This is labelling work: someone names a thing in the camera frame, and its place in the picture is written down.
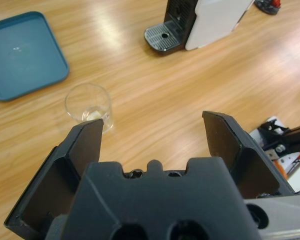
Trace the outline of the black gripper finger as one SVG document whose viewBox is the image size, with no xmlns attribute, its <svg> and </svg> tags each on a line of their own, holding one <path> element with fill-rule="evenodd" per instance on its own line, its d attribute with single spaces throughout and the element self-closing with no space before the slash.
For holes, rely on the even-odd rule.
<svg viewBox="0 0 300 240">
<path fill-rule="evenodd" d="M 262 148 L 232 116 L 203 111 L 202 118 L 210 155 L 223 159 L 244 199 L 295 194 Z"/>
<path fill-rule="evenodd" d="M 69 212 L 88 164 L 98 162 L 102 120 L 75 125 L 40 166 L 4 226 L 21 238 L 44 238 L 53 220 Z"/>
</svg>

